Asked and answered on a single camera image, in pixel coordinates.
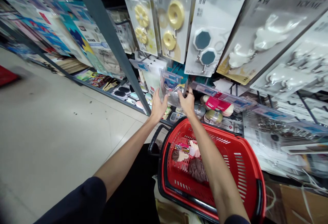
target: black pants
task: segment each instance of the black pants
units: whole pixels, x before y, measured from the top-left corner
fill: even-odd
[[[127,176],[107,201],[100,223],[160,223],[154,195],[158,157],[148,155],[144,144]],[[154,144],[154,153],[158,147]]]

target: hand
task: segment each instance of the hand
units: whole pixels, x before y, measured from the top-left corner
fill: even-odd
[[[162,102],[160,99],[159,92],[160,89],[157,88],[153,96],[151,115],[149,117],[151,120],[153,120],[156,123],[158,123],[163,117],[167,109],[167,99],[168,99],[168,95],[165,95],[164,101]]]
[[[178,95],[183,112],[187,115],[187,117],[195,114],[194,112],[195,97],[194,94],[192,93],[192,88],[189,87],[189,93],[186,98],[183,97],[181,91],[178,91]]]

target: red object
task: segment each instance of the red object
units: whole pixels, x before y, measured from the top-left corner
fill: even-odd
[[[236,182],[251,223],[265,217],[265,185],[260,165],[246,139],[202,124],[220,151]],[[181,118],[169,131],[160,154],[158,185],[161,195],[198,215],[217,222],[218,215],[208,182],[199,183],[188,173],[192,159],[175,162],[172,153],[181,138],[195,139],[189,120]]]
[[[18,75],[0,66],[0,86],[8,84],[18,78]]]

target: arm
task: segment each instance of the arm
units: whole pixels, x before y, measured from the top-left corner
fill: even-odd
[[[220,223],[224,223],[229,216],[234,214],[242,216],[250,222],[228,166],[194,113],[195,98],[192,89],[189,89],[186,98],[179,92],[179,98],[182,109],[189,119],[197,139]]]
[[[134,160],[136,159],[142,145],[145,143],[150,132],[161,120],[167,108],[167,96],[162,103],[159,97],[159,89],[153,97],[152,112],[148,120],[142,127],[94,174],[100,178],[106,187],[106,201],[115,192],[125,176],[129,172]]]

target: store aisle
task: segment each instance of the store aisle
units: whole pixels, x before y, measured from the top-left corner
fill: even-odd
[[[147,116],[3,49],[0,65],[22,77],[0,88],[0,202],[9,223],[32,223],[92,176]]]

